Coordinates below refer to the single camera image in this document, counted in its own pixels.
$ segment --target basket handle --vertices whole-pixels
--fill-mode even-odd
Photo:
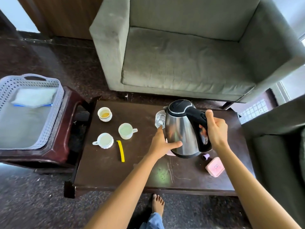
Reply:
[[[37,75],[37,74],[23,74],[23,75],[21,75],[20,77],[22,77],[22,78],[24,78],[25,79],[25,77],[39,77],[39,78],[42,78],[42,79],[45,79],[45,80],[47,80],[48,78],[47,77],[44,77],[44,76],[42,76],[42,75]]]

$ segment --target blue jeans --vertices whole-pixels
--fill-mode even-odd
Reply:
[[[162,218],[159,213],[151,214],[147,223],[142,223],[139,229],[164,229]]]

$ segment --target table surface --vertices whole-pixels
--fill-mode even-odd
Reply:
[[[102,122],[98,118],[97,111],[101,107],[108,107],[112,111],[113,116],[109,122]],[[97,101],[74,186],[84,190],[115,190],[147,153],[152,137],[156,133],[155,115],[162,109],[163,106],[156,105]],[[214,116],[225,119],[228,124],[228,142],[231,149],[254,174],[238,115],[234,111],[214,110]],[[120,138],[118,128],[122,123],[130,123],[133,128],[138,129],[138,132],[134,133],[131,139]],[[109,149],[92,145],[98,135],[104,132],[114,138],[114,144]],[[121,162],[116,140],[122,142],[124,163]],[[214,150],[208,153],[211,158],[217,156]],[[183,159],[165,155],[152,169],[144,191],[236,195],[226,172],[217,178],[207,172],[205,166],[210,161],[211,159],[204,161],[201,156]]]

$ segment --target foot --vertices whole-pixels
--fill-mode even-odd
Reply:
[[[152,212],[153,213],[157,212],[162,217],[163,210],[164,210],[164,204],[165,204],[165,202],[159,195],[154,194],[152,196]]]

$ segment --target plastic basket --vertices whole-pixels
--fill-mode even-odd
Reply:
[[[28,80],[25,77],[45,79]],[[10,102],[21,88],[58,87],[50,107],[35,109],[16,107]],[[58,79],[37,74],[6,76],[0,80],[0,149],[33,150],[43,147],[50,137],[63,99],[64,90]]]

